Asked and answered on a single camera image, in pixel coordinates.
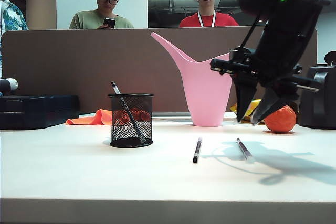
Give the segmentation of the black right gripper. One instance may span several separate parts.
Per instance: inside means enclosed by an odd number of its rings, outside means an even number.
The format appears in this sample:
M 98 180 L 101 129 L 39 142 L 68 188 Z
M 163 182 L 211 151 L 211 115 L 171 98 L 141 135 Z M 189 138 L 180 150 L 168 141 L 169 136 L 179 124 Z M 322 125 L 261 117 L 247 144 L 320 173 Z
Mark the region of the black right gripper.
M 270 0 L 267 25 L 256 49 L 240 46 L 230 52 L 230 60 L 213 59 L 210 69 L 233 78 L 240 122 L 257 91 L 264 96 L 254 110 L 251 123 L 258 124 L 273 112 L 298 99 L 298 88 L 317 92 L 317 81 L 299 76 L 298 61 L 314 32 L 323 9 L 323 0 Z

